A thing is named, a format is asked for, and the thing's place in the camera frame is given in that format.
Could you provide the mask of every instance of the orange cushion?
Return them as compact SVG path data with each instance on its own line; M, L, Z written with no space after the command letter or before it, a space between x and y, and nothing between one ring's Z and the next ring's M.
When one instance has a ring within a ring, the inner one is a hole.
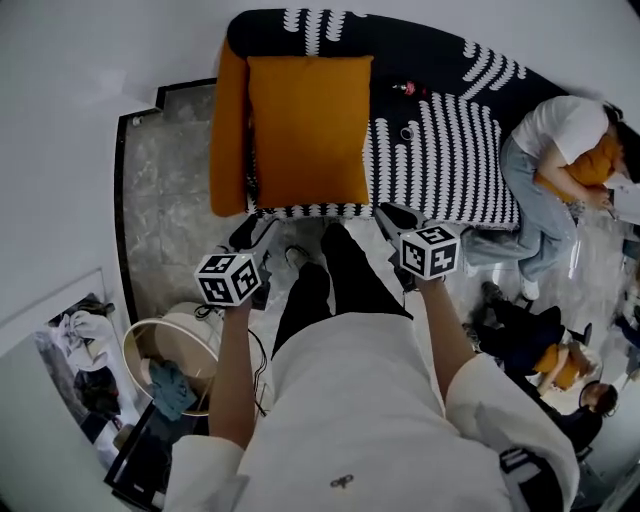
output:
M258 207L369 202L373 57L249 57Z
M534 366L534 370L540 373L549 373L556 366L558 362L558 345L551 345L542 356L542 359ZM566 391L575 381L578 375L578 365L571 358L571 355L567 358L567 362L560 370L560 373L556 377L554 384L560 389Z
M228 217L247 204L247 62L225 39L216 83L216 102L209 150L211 210Z
M566 171L581 185L592 187L602 185L615 172L615 162L620 155L620 144L608 134L602 136L598 144L586 153L582 153L575 162L565 167ZM564 202L575 200L562 192L541 174L536 173L536 183L544 185Z

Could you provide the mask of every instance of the white sleeve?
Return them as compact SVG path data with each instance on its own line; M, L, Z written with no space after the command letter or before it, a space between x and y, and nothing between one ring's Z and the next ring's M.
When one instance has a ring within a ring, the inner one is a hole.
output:
M164 510L196 509L236 474L243 455L226 439L182 437L173 445Z
M604 109L596 102L584 102L571 110L553 134L567 164L572 164L582 153L594 148L607 131L609 120Z
M580 471L569 439L546 413L487 356L476 356L453 378L446 397L447 419L470 439L483 442L476 410L483 405L509 440L549 462L568 510L578 491Z

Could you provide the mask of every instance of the black and white striped sofa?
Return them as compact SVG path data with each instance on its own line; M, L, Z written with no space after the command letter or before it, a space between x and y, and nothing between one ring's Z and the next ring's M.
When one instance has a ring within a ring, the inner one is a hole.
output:
M371 104L363 160L371 203L299 205L259 210L247 171L248 210L258 215L371 216L385 201L428 218L513 229L518 207L499 168L501 143L541 101L566 94L493 50L424 25L335 10L247 11L229 25L233 52L248 56L373 55ZM417 101L376 88L403 77L426 85ZM410 141L400 130L410 127Z

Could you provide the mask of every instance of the floor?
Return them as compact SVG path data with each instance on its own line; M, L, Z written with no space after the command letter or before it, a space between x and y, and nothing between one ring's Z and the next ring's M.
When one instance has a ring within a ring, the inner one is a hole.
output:
M130 122L126 134L124 166L124 220L126 246L136 307L140 318L162 316L181 301L200 302L192 276L195 265L217 242L242 221L219 218L209 209L208 147L214 87L170 92L165 110ZM372 267L398 300L400 286L387 258L391 247L375 222L350 220L346 227L369 256ZM594 323L592 344L607 350L610 319L631 272L621 254L623 234L629 226L610 217L587 212L579 226L579 242L572 254L541 282L541 299L533 311L560 306L564 323L581 331ZM272 246L269 270L272 289L265 312L252 315L252 326L270 353L287 292L295 279L286 266L283 249L295 241L317 247L322 221L300 220L282 224ZM515 266L484 269L467 278L450 275L447 288L462 320L480 297L480 285L493 279L515 298L519 289ZM417 294L406 297L416 318L416 331L425 359L431 360L426 318Z

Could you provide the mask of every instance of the sofa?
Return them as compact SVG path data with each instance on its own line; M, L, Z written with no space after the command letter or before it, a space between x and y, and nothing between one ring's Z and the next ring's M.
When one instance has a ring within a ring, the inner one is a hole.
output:
M287 55L374 57L363 148L368 205L256 206L246 59ZM428 97L375 86L390 77L424 84ZM432 219L514 229L519 212L500 173L501 144L527 112L567 93L513 59L424 25L336 10L266 9L229 24L216 94L210 153L216 215L368 217L392 201ZM417 136L404 140L404 127Z

